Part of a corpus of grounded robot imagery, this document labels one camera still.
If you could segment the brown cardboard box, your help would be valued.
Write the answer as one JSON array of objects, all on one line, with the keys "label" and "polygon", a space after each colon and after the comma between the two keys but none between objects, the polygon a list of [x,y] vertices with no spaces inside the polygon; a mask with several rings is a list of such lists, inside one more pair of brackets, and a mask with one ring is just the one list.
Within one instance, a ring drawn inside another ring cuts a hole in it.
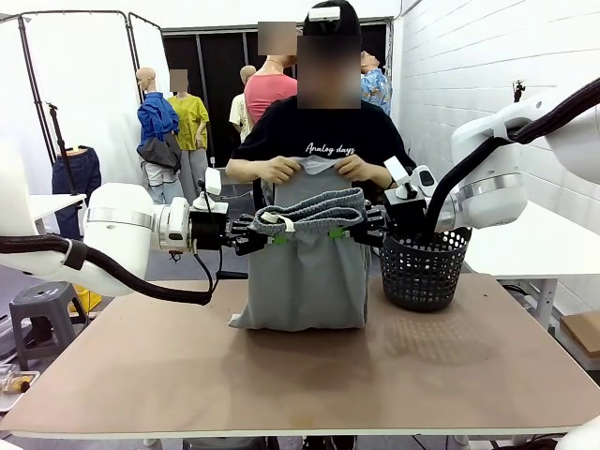
[{"label": "brown cardboard box", "polygon": [[557,339],[585,369],[600,371],[600,310],[563,316]]}]

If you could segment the large white side table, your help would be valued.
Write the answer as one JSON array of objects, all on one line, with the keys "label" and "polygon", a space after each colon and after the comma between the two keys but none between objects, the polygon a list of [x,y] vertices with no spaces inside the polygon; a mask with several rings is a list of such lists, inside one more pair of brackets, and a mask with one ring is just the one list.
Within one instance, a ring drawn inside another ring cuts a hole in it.
[{"label": "large white side table", "polygon": [[528,202],[514,222],[473,231],[465,264],[498,280],[539,280],[535,319],[547,328],[558,280],[600,275],[600,235]]}]

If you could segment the mannequin in floral shirt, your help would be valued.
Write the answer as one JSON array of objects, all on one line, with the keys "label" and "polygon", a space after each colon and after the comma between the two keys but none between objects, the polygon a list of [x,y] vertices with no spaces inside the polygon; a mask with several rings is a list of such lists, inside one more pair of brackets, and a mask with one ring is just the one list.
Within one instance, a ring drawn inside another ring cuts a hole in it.
[{"label": "mannequin in floral shirt", "polygon": [[392,86],[381,70],[377,57],[367,51],[361,52],[360,86],[364,101],[380,107],[390,115]]}]

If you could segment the mannequin in yellow shirt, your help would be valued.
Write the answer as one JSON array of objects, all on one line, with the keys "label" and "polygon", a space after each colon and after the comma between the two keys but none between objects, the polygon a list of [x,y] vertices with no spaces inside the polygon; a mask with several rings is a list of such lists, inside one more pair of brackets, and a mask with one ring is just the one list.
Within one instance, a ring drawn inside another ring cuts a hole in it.
[{"label": "mannequin in yellow shirt", "polygon": [[187,201],[193,203],[200,194],[198,181],[204,180],[208,167],[209,115],[202,99],[189,93],[186,69],[170,70],[170,92],[168,102],[179,119],[176,140],[182,150],[180,182]]}]

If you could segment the grey plastic stool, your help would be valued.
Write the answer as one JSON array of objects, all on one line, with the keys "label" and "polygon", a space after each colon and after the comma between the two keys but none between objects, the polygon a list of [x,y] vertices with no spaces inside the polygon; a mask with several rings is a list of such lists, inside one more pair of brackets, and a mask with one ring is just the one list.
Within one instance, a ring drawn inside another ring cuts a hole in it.
[{"label": "grey plastic stool", "polygon": [[10,319],[21,370],[31,360],[56,357],[78,336],[89,319],[72,284],[46,282],[17,294],[9,303]]}]

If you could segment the mannequin in blue shirt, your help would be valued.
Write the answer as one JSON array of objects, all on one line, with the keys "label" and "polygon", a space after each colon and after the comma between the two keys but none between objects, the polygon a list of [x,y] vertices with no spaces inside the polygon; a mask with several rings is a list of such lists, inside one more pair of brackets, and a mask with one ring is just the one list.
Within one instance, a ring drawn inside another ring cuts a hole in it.
[{"label": "mannequin in blue shirt", "polygon": [[137,110],[141,139],[137,153],[144,180],[154,203],[169,204],[183,197],[179,180],[182,151],[176,140],[179,118],[173,106],[156,89],[156,72],[150,67],[136,71],[143,93]]}]

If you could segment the grey training pants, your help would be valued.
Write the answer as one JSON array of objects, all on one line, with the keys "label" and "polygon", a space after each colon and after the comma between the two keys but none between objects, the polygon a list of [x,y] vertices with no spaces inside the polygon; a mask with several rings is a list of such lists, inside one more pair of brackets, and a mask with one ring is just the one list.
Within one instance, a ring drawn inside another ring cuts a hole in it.
[{"label": "grey training pants", "polygon": [[273,188],[251,231],[265,246],[248,256],[248,294],[229,325],[298,332],[362,328],[367,322],[370,252],[350,229],[366,223],[361,188],[338,174],[336,161],[300,157],[290,181]]}]

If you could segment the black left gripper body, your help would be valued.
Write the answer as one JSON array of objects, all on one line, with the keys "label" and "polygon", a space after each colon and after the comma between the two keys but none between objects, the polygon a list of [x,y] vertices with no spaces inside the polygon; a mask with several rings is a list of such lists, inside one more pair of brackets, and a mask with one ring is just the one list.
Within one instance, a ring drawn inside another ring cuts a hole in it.
[{"label": "black left gripper body", "polygon": [[189,211],[189,243],[192,251],[214,250],[229,245],[226,213],[203,210]]}]

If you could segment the white backdrop panel black frame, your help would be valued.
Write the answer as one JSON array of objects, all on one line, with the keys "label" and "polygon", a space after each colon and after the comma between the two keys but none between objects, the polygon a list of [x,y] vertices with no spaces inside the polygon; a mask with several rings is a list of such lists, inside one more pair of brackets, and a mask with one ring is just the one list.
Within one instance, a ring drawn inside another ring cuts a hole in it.
[{"label": "white backdrop panel black frame", "polygon": [[122,11],[31,11],[0,20],[0,137],[19,151],[31,192],[50,192],[60,153],[47,102],[58,109],[67,147],[96,150],[103,181],[140,181],[131,30]]}]

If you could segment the person in black T-shirt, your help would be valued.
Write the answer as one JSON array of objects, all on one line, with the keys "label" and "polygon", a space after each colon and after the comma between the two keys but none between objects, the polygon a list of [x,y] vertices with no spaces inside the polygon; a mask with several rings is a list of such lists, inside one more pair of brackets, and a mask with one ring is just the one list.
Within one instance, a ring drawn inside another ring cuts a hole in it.
[{"label": "person in black T-shirt", "polygon": [[[384,166],[387,159],[397,157],[408,173],[413,172],[416,164],[391,117],[362,99],[361,37],[312,37],[302,31],[297,94],[275,101],[231,158],[322,157],[337,164],[357,155],[366,163]],[[370,180],[351,183],[372,202],[384,192]]]}]

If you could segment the black perforated plastic basket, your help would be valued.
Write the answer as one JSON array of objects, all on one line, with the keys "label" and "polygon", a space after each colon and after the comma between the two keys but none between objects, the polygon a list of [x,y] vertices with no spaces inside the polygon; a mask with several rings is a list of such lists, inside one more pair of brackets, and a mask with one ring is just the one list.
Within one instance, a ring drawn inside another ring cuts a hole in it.
[{"label": "black perforated plastic basket", "polygon": [[389,234],[380,249],[382,285],[394,305],[413,312],[448,307],[472,237],[470,228],[421,236]]}]

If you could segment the dark blue jeans on stand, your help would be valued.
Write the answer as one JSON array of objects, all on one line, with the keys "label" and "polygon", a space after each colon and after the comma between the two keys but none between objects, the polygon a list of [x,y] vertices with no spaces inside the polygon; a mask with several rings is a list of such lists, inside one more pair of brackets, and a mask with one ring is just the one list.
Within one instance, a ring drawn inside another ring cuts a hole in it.
[{"label": "dark blue jeans on stand", "polygon": [[[73,187],[77,193],[86,195],[84,201],[88,205],[91,194],[102,184],[98,155],[93,147],[82,145],[78,152],[73,148],[68,148],[67,160]],[[69,194],[70,192],[67,165],[64,159],[58,156],[52,165],[52,194]],[[71,205],[56,211],[55,218],[63,237],[77,240],[82,238],[78,206]]]}]

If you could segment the black tripod stand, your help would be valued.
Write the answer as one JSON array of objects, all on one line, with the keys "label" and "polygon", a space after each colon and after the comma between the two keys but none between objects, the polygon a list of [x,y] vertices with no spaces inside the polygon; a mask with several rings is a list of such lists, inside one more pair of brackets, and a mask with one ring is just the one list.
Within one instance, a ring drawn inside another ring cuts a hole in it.
[{"label": "black tripod stand", "polygon": [[60,150],[60,156],[62,158],[62,162],[63,162],[63,166],[66,170],[67,173],[67,179],[68,179],[68,185],[69,185],[69,192],[71,196],[75,196],[77,194],[77,190],[74,186],[74,179],[73,179],[73,175],[72,175],[72,170],[70,168],[70,164],[68,161],[68,155],[67,155],[67,150],[65,147],[65,142],[62,136],[62,132],[60,129],[60,125],[58,122],[58,117],[57,117],[57,107],[55,105],[53,105],[50,102],[47,102],[47,106],[49,109],[49,113],[52,119],[52,125],[54,128],[54,133],[56,136],[56,141],[57,141],[57,145],[59,147]]}]

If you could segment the clear tray with snacks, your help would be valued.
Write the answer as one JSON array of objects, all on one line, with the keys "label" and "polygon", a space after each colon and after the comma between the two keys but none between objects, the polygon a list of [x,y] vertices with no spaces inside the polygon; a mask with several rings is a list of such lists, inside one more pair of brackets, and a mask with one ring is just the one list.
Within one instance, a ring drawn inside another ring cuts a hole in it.
[{"label": "clear tray with snacks", "polygon": [[0,382],[0,413],[8,413],[40,376],[39,371],[13,373]]}]

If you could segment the yellow plastic crate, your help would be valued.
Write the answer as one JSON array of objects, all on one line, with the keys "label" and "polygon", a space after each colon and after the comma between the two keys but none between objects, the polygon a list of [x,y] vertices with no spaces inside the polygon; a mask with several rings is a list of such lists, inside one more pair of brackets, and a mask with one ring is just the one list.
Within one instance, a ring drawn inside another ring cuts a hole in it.
[{"label": "yellow plastic crate", "polygon": [[74,285],[74,289],[85,313],[92,311],[102,301],[102,296],[96,292],[91,292],[79,285]]}]

